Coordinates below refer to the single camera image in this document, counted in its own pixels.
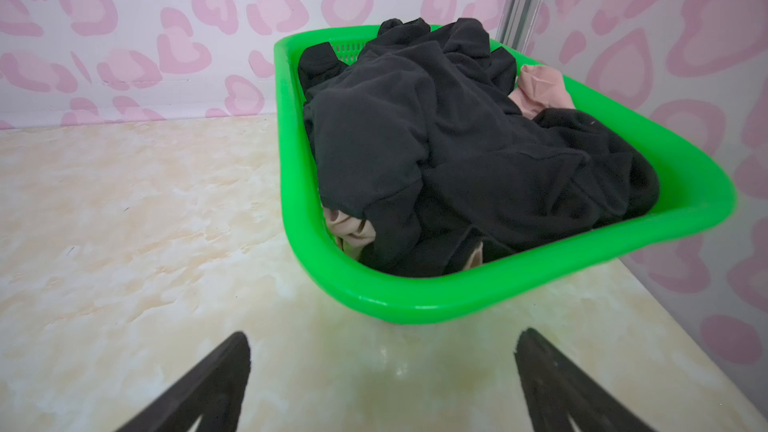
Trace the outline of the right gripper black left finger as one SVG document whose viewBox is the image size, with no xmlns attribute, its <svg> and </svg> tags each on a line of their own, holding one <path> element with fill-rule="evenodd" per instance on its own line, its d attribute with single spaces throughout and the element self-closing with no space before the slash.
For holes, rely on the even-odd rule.
<svg viewBox="0 0 768 432">
<path fill-rule="evenodd" d="M 247 337 L 235 332 L 118 431 L 235 431 L 250 370 Z"/>
</svg>

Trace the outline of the pink garment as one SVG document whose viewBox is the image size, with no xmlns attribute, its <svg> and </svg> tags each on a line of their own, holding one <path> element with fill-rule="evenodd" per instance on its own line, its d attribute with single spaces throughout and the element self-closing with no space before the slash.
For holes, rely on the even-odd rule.
<svg viewBox="0 0 768 432">
<path fill-rule="evenodd" d="M 563 75 L 546 65 L 524 65 L 509 98 L 529 120 L 548 108 L 575 108 Z M 337 247 L 352 259 L 358 260 L 363 249 L 376 239 L 369 220 L 327 207 L 323 207 L 323 216 Z"/>
</svg>

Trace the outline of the black shirt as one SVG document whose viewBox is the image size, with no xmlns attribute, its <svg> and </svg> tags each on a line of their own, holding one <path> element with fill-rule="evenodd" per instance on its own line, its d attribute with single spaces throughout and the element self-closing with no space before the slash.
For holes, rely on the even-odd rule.
<svg viewBox="0 0 768 432">
<path fill-rule="evenodd" d="M 326 225 L 390 275 L 440 277 L 649 212 L 659 178 L 571 106 L 527 118 L 515 57 L 481 23 L 384 22 L 352 64 L 298 63 Z"/>
</svg>

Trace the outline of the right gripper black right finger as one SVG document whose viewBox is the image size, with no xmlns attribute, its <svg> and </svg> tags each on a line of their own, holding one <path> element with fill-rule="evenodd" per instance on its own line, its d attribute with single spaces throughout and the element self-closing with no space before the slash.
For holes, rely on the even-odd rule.
<svg viewBox="0 0 768 432">
<path fill-rule="evenodd" d="M 524 330 L 515 361 L 535 432 L 652 432 L 537 330 Z"/>
</svg>

